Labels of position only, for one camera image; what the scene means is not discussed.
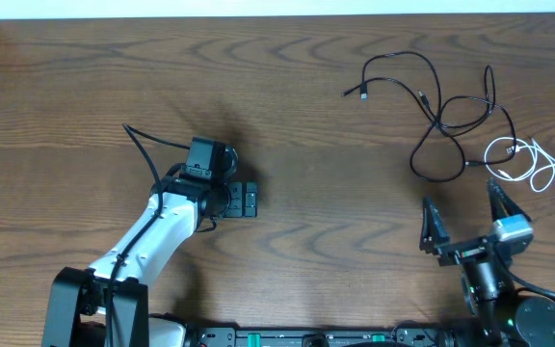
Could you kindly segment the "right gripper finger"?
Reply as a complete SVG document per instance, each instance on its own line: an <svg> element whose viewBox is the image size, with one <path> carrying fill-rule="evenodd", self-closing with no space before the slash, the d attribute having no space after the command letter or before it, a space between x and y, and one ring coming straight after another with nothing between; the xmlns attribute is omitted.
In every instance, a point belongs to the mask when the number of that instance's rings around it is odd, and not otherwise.
<svg viewBox="0 0 555 347"><path fill-rule="evenodd" d="M440 254L442 249L450 244L450 237L436 205L430 198L424 198L422 201L422 216L419 250L426 254Z"/></svg>
<svg viewBox="0 0 555 347"><path fill-rule="evenodd" d="M514 202L493 178L487 181L491 231L531 231L531 217Z"/></svg>

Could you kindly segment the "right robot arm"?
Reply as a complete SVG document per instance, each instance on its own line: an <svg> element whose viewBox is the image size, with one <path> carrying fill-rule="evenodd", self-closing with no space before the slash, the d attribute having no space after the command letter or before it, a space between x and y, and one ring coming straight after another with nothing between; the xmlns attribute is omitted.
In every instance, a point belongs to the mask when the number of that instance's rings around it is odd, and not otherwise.
<svg viewBox="0 0 555 347"><path fill-rule="evenodd" d="M525 284L509 267L534 239L531 217L494 180L487 182L489 234L453 243L433 201L422 201L419 249L441 267L462 268L473 319L436 335L438 346L555 346L555 295Z"/></svg>

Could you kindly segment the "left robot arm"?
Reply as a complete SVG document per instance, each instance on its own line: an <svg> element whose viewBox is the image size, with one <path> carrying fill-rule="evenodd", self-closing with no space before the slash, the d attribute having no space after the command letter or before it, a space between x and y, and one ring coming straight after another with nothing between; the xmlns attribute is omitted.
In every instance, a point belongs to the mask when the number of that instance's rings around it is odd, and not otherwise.
<svg viewBox="0 0 555 347"><path fill-rule="evenodd" d="M53 280L44 346L185 346L186 327L148 311L148 293L176 249L203 220L254 218L257 185L232 181L238 154L195 138L185 162L152 187L145 211L86 269L66 267Z"/></svg>

